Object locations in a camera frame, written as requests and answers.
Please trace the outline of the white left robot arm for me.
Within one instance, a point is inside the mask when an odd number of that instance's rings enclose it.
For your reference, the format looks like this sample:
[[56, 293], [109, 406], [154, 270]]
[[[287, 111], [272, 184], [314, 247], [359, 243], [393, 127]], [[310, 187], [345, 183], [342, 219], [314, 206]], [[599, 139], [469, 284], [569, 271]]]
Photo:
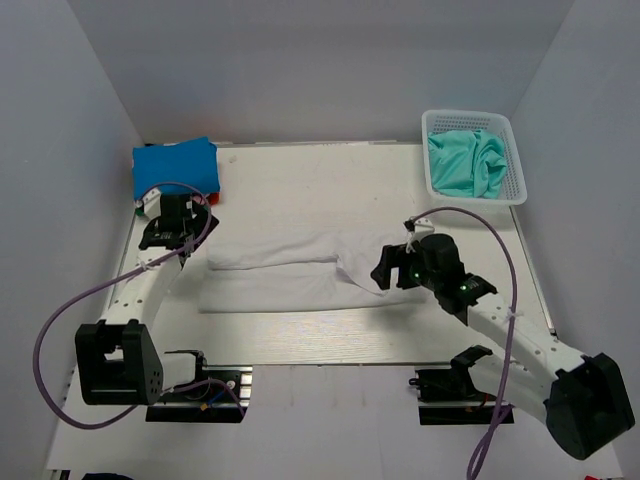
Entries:
[[195, 350], [160, 353], [151, 327], [187, 259], [218, 225], [189, 195], [162, 195], [159, 215], [146, 225], [136, 267], [106, 314], [75, 335], [83, 400], [89, 405], [153, 405], [178, 387], [199, 399], [211, 374]]

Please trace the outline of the white t shirt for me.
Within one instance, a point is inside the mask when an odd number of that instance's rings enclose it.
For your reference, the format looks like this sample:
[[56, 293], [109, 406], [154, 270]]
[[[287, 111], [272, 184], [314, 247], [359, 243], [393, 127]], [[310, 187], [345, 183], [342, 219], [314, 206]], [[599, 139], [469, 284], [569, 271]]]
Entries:
[[423, 304], [420, 289], [382, 290], [370, 273], [394, 229], [307, 229], [206, 243], [201, 313], [287, 313]]

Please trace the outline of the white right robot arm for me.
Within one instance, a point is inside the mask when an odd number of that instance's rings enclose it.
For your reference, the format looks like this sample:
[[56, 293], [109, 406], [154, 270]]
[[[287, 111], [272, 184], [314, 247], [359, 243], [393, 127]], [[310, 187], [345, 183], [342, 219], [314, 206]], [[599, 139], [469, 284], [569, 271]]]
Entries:
[[391, 275], [398, 287], [424, 287], [463, 325], [505, 353], [474, 345], [446, 368], [416, 372], [410, 385], [426, 404], [502, 398], [544, 424], [560, 448], [585, 460], [635, 425], [617, 363], [604, 353], [589, 356], [527, 319], [508, 319], [497, 289], [466, 271], [454, 239], [431, 234], [411, 245], [386, 245], [371, 273], [384, 290]]

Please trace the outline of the teal t shirt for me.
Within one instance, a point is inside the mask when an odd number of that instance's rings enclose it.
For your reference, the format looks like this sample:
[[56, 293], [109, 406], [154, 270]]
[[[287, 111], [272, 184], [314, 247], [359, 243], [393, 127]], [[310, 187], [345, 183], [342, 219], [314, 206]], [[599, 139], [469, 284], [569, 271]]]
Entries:
[[457, 198], [499, 197], [508, 163], [498, 136], [482, 129], [430, 132], [427, 145], [436, 192]]

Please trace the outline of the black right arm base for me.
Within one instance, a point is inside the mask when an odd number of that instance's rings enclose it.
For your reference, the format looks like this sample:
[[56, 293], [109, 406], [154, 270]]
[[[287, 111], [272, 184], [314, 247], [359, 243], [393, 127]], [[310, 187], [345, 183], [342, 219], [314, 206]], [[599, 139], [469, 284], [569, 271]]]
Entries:
[[495, 397], [477, 390], [451, 366], [418, 367], [408, 379], [417, 395], [421, 426], [488, 426]]

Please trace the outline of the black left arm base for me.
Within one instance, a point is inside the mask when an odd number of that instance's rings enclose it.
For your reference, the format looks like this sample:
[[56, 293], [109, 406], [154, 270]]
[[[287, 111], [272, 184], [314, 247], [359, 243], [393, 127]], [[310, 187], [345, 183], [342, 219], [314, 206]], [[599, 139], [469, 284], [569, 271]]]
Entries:
[[148, 423], [239, 424], [251, 397], [250, 366], [202, 365], [195, 380], [164, 393], [146, 409]]

